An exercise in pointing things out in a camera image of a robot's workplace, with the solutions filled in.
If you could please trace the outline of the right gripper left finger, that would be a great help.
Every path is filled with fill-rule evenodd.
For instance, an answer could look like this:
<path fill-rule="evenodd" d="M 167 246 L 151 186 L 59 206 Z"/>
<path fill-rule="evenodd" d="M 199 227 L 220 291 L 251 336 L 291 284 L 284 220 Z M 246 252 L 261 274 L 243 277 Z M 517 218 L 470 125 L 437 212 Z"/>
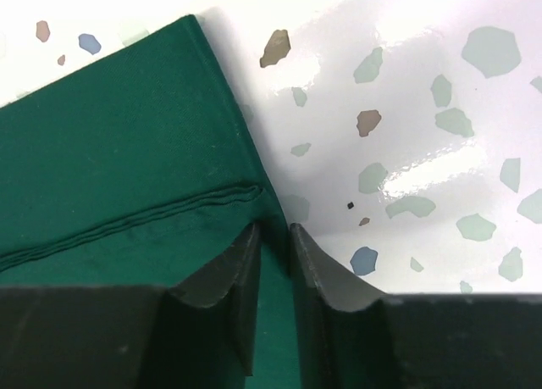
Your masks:
<path fill-rule="evenodd" d="M 4 388 L 242 388 L 252 373 L 259 226 L 171 286 L 7 286 Z"/>

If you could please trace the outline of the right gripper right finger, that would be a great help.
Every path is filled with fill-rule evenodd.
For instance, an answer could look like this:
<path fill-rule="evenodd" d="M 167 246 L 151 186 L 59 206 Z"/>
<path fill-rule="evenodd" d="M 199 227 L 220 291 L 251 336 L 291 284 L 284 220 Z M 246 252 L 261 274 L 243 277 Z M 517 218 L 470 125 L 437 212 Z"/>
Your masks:
<path fill-rule="evenodd" d="M 290 228 L 305 388 L 538 388 L 538 294 L 391 294 Z"/>

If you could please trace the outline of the green surgical cloth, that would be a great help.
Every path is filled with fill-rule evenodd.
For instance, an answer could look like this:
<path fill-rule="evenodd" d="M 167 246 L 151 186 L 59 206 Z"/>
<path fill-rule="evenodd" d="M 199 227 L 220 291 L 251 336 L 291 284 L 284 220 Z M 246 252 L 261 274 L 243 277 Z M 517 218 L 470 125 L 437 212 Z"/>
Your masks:
<path fill-rule="evenodd" d="M 192 15 L 1 110 L 1 290 L 171 287 L 261 232 L 252 373 L 297 388 L 288 226 Z"/>

